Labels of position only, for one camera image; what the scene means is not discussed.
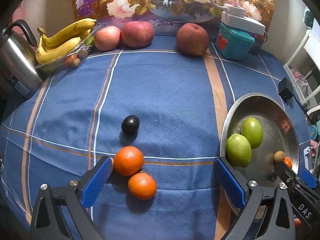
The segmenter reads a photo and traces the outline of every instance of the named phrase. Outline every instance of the bunch of bananas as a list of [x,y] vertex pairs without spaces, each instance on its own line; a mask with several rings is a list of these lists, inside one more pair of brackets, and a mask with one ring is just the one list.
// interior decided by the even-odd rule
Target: bunch of bananas
[[40,34],[36,59],[40,64],[46,64],[58,57],[71,52],[95,26],[97,20],[82,19],[65,27],[52,37],[48,38],[42,27],[38,28]]

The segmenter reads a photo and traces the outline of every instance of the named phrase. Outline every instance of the wall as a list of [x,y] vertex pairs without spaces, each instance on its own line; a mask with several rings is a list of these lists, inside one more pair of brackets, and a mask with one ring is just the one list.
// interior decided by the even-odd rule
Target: wall
[[52,36],[75,21],[71,0],[24,0],[23,14],[37,39],[37,27],[42,26]]
[[[302,0],[277,0],[268,31],[268,41],[263,44],[262,48],[273,54],[282,63],[288,61],[306,34],[307,28],[303,23],[305,7]],[[302,49],[290,67],[295,67],[305,74],[312,65],[311,58]]]
[[[303,24],[305,4],[302,0],[277,0],[276,9],[268,31],[268,41],[262,48],[285,63],[298,47],[306,32]],[[24,18],[35,37],[36,28],[43,26],[48,36],[74,22],[71,0],[24,0]],[[308,54],[301,50],[291,67],[307,73],[313,65]]]

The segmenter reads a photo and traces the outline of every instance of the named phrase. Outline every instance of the green fruit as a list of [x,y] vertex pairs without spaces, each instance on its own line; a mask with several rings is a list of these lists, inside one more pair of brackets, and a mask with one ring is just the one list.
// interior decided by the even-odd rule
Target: green fruit
[[226,142],[226,159],[232,166],[245,168],[251,160],[251,147],[241,134],[231,135]]
[[93,44],[93,41],[94,41],[94,37],[93,37],[93,36],[90,36],[90,37],[88,37],[86,40],[84,40],[84,44],[85,44],[86,46],[90,46],[90,45]]
[[257,119],[249,117],[244,120],[241,128],[241,134],[247,138],[251,149],[258,148],[263,139],[262,127]]

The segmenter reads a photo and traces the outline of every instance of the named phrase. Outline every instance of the black power adapter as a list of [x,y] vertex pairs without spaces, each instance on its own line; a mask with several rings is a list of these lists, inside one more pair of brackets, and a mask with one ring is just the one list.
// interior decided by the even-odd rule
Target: black power adapter
[[279,96],[282,98],[284,102],[288,101],[293,97],[293,88],[292,84],[287,78],[284,78],[279,82],[278,85]]

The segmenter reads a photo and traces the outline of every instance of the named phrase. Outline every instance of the blue tablecloth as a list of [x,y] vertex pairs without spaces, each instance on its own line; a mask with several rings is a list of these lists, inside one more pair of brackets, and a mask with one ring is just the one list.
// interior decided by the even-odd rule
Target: blue tablecloth
[[[0,192],[28,228],[41,184],[64,186],[101,156],[133,145],[158,190],[154,199],[140,201],[125,179],[112,175],[88,211],[106,239],[220,239],[231,210],[212,164],[237,98],[259,92],[275,99],[294,125],[304,165],[308,126],[297,103],[278,95],[285,76],[265,51],[234,63],[210,45],[205,56],[188,57],[170,36],[156,36],[145,49],[92,55],[78,69],[47,79],[30,100],[10,98],[1,124]],[[121,133],[129,114],[140,118],[136,138]]]

